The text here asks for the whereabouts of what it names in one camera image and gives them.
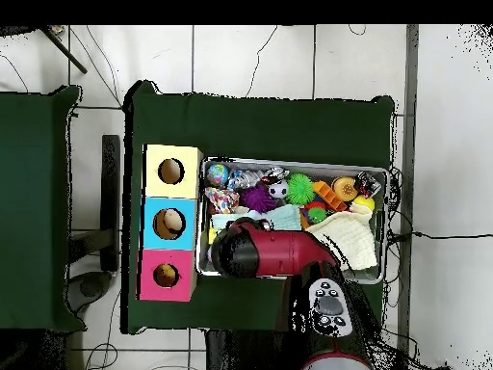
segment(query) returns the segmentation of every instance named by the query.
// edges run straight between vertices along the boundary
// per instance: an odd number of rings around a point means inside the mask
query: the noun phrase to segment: circular hole
[[[154,280],[164,288],[176,285],[179,278],[178,270],[171,264],[160,264],[154,270]]]
[[[178,184],[183,180],[185,169],[178,159],[166,159],[159,165],[158,175],[166,184]]]
[[[163,240],[176,240],[185,231],[185,217],[175,208],[165,208],[154,216],[152,228]]]

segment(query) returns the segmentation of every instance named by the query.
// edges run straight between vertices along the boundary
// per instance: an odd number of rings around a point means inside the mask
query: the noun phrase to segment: pink box
[[[171,288],[162,287],[154,280],[154,270],[160,264],[172,265],[178,271],[179,279]],[[196,283],[194,252],[143,250],[140,277],[141,294],[136,294],[138,300],[189,302]]]

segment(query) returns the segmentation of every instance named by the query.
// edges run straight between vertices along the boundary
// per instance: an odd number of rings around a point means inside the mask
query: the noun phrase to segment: metal tray
[[[213,164],[223,164],[231,171],[257,171],[267,170],[271,167],[281,167],[291,173],[301,172],[309,176],[312,180],[323,180],[329,186],[334,178],[340,176],[357,176],[360,172],[367,172],[372,175],[382,186],[378,193],[373,197],[375,200],[375,211],[370,219],[370,228],[375,237],[375,254],[378,265],[364,270],[355,270],[355,275],[350,271],[343,272],[346,279],[354,280],[363,284],[375,284],[383,279],[385,272],[385,247],[387,237],[387,215],[388,215],[388,196],[389,196],[389,173],[386,169],[367,168],[357,166],[340,166],[314,163],[299,162],[276,162],[255,159],[229,159],[220,157],[206,157],[200,166],[201,186],[199,191],[200,205],[198,208],[197,244],[196,244],[196,268],[200,274],[205,276],[218,276],[214,271],[212,263],[207,259],[208,229],[210,215],[207,213],[207,198],[203,194],[204,187],[207,187],[205,174]]]

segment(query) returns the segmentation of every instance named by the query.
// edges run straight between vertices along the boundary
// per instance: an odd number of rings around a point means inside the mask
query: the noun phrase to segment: blue box
[[[176,239],[165,240],[153,228],[154,216],[173,208],[183,214],[185,229]],[[143,207],[143,247],[147,250],[195,250],[196,200],[188,198],[145,198]]]

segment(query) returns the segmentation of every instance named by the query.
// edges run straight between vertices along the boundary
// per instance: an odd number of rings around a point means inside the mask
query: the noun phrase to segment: green cloth
[[[0,328],[84,328],[65,306],[66,130],[79,88],[0,92]]]
[[[236,99],[156,94],[144,81],[126,95],[125,111],[125,151],[132,149],[125,175],[133,174],[131,180],[127,178],[131,183],[129,291],[128,300],[124,299],[128,322],[123,318],[122,323],[131,332],[140,327],[273,330],[284,282],[199,276],[189,303],[137,301],[143,144],[195,146],[211,156],[385,169],[390,164],[394,103],[388,96],[373,102]],[[128,203],[123,205],[125,214]],[[364,285],[364,289],[379,319],[382,284]]]

